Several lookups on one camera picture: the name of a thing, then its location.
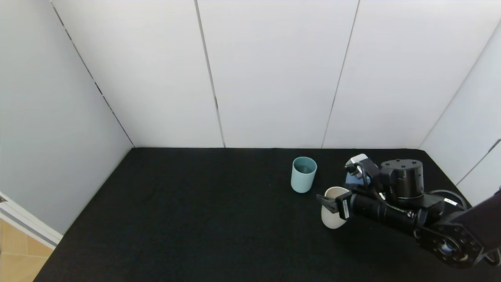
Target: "black cable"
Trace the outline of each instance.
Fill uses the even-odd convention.
[[[488,255],[486,255],[483,259],[487,261],[488,264],[492,266],[500,266],[501,265],[501,254],[499,253],[499,250],[493,251],[494,253],[494,259],[491,259]]]
[[[428,192],[428,194],[436,194],[436,193],[446,193],[446,194],[453,195],[457,200],[459,200],[461,202],[462,206],[460,206],[459,208],[461,208],[464,211],[468,209],[466,207],[466,201],[463,199],[463,197],[461,197],[457,193],[455,193],[453,191],[449,191],[449,190],[433,190],[431,192]]]

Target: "white corner panel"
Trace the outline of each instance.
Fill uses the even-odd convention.
[[[501,145],[498,145],[457,185],[472,206],[494,195],[501,187],[500,159]]]
[[[221,147],[193,1],[54,1],[139,147]]]
[[[420,149],[458,183],[501,138],[500,105],[501,24]]]
[[[357,3],[198,2],[228,147],[321,147]]]
[[[49,1],[0,1],[0,34],[0,190],[64,234],[132,144]]]
[[[419,147],[500,19],[501,1],[360,0],[324,147]]]

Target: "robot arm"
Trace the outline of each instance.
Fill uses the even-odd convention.
[[[396,159],[379,167],[360,154],[345,168],[361,181],[347,183],[350,191],[335,199],[317,195],[330,212],[339,212],[344,220],[362,215],[411,235],[419,247],[453,267],[468,268],[482,259],[501,264],[501,224],[496,224],[501,218],[501,193],[466,210],[465,204],[424,193],[420,161]],[[444,215],[446,201],[463,211]]]

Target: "cup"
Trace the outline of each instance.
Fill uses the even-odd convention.
[[[329,198],[336,198],[343,195],[349,190],[343,187],[334,186],[325,191],[324,196]],[[337,229],[343,225],[346,220],[339,217],[339,213],[331,213],[326,207],[322,206],[322,222],[325,226],[331,229]]]
[[[291,186],[298,193],[306,193],[312,187],[317,172],[317,163],[308,157],[299,157],[292,162]]]

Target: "black tabletop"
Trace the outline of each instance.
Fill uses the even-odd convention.
[[[458,192],[420,150],[132,149],[35,281],[500,281],[484,262],[454,269],[414,239],[362,217],[322,224],[316,194],[365,153],[417,159],[425,190]],[[318,170],[304,194],[292,161]]]

